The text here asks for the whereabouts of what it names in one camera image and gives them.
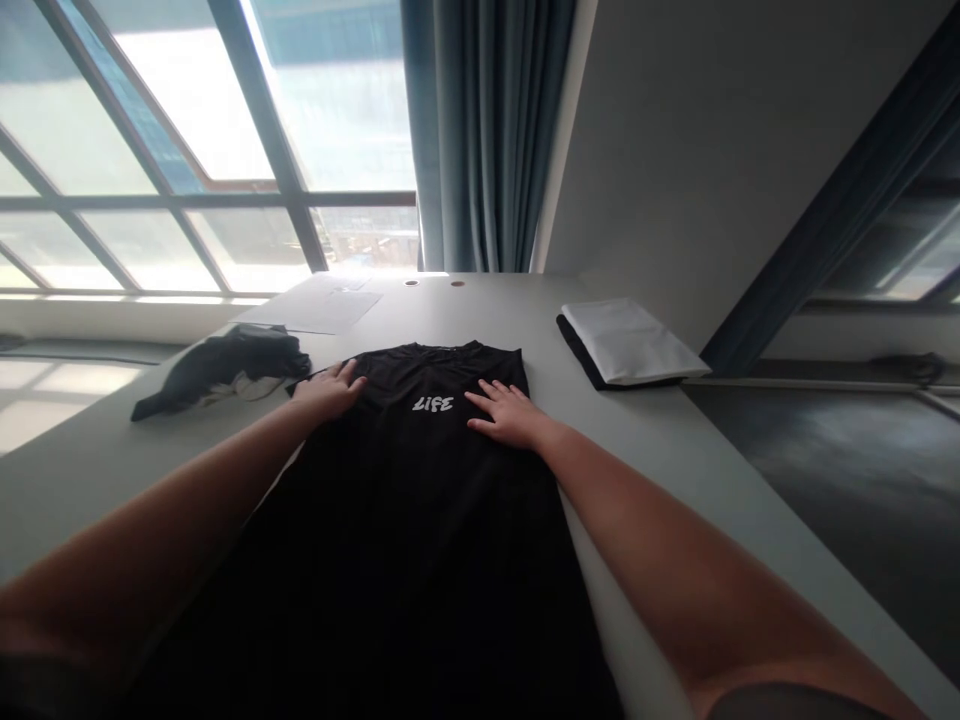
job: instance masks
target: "curtain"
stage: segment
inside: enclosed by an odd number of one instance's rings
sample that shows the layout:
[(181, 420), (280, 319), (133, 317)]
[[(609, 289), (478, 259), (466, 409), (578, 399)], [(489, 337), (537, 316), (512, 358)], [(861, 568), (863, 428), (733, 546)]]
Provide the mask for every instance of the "curtain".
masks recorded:
[(701, 353), (715, 377), (750, 372), (924, 165), (960, 132), (960, 6), (947, 15), (810, 207)]
[(529, 269), (574, 1), (401, 0), (423, 269)]

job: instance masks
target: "table surface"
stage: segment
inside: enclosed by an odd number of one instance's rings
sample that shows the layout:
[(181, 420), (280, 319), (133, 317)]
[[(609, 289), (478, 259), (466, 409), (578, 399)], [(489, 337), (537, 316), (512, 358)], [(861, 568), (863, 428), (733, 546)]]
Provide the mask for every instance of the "table surface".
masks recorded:
[[(598, 393), (555, 323), (567, 302), (601, 299), (542, 275), (374, 278), (383, 294), (347, 333), (298, 334), (315, 367), (408, 342), (522, 348), (533, 399), (713, 522), (789, 583), (932, 718), (960, 693), (679, 388)], [(462, 287), (451, 285), (462, 280)], [(128, 421), (174, 360), (0, 458), (0, 580), (281, 404), (285, 394)], [(681, 717), (675, 678), (569, 504), (565, 511), (608, 662), (631, 716)]]

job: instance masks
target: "dark floor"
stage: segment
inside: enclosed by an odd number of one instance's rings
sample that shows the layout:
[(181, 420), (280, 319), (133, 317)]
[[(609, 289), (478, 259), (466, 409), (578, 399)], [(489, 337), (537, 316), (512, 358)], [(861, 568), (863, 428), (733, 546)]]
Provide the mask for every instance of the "dark floor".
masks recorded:
[(960, 686), (960, 423), (909, 395), (684, 390)]

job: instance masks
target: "crumpled black cloth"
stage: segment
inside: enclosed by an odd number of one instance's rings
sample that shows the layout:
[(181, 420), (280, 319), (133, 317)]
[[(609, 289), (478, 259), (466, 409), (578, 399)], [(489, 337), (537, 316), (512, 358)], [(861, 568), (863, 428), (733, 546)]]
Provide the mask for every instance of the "crumpled black cloth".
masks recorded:
[(177, 361), (160, 392), (133, 407), (132, 422), (161, 412), (178, 412), (197, 405), (216, 386), (231, 385), (245, 373), (261, 378), (299, 379), (310, 372), (310, 356), (283, 325), (270, 328), (240, 323), (225, 335), (207, 338)]

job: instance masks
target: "folded white towel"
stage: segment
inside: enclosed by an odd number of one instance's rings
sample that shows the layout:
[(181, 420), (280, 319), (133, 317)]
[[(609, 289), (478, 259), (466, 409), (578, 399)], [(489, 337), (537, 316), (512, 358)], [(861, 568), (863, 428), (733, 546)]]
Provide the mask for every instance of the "folded white towel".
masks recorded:
[(604, 382), (639, 385), (700, 377), (710, 368), (631, 298), (564, 305)]

